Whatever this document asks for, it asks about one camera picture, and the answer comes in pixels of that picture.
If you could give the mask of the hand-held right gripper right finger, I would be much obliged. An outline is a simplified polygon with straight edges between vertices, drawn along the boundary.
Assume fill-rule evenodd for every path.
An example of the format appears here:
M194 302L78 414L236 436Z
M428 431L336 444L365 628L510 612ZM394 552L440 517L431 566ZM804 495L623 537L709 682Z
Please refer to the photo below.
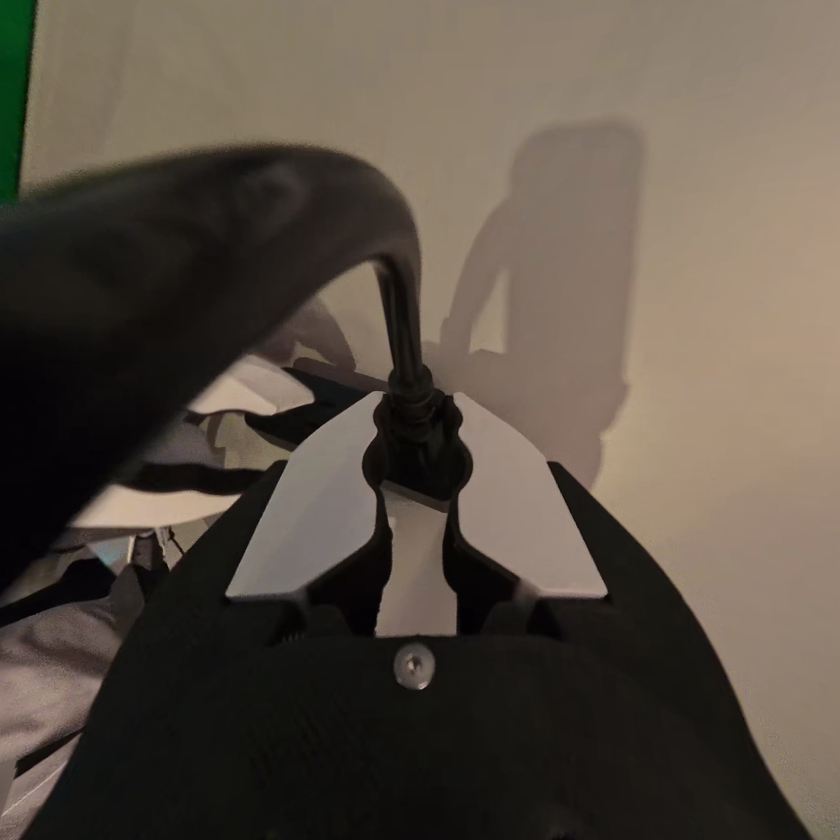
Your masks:
M452 588L493 600L605 599L606 583L543 454L465 393L453 400L465 477L448 515Z

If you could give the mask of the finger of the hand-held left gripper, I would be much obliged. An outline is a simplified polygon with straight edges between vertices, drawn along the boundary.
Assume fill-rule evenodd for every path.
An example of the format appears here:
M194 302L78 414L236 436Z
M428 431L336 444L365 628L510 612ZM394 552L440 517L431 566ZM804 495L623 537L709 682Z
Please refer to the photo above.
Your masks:
M149 492L108 487L68 524L73 529L150 530L225 512L227 497L198 490Z
M153 466L224 467L224 448L202 430L207 418L228 414L271 417L315 402L311 389L279 366L247 356L220 375L184 408L142 455Z

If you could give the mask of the person's pale shirt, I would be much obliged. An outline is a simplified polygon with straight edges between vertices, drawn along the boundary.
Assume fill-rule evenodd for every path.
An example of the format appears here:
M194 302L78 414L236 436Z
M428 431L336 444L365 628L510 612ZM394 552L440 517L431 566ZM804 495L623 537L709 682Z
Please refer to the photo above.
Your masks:
M59 605L2 629L2 838L21 838L66 768L124 638L144 607L130 573L91 602Z

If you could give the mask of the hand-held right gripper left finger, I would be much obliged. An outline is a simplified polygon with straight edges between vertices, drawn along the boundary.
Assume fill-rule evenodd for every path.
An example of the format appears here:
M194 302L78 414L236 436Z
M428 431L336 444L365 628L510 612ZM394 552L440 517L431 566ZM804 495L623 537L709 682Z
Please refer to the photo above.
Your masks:
M302 596L383 529L387 451L372 392L291 454L227 586L233 602Z

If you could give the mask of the green plastic bin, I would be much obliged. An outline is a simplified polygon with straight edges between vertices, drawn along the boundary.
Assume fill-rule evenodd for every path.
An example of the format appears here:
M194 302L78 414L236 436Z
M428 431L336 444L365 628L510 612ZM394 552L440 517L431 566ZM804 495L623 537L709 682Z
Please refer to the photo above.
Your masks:
M1 2L1 203L16 201L25 146L36 1Z

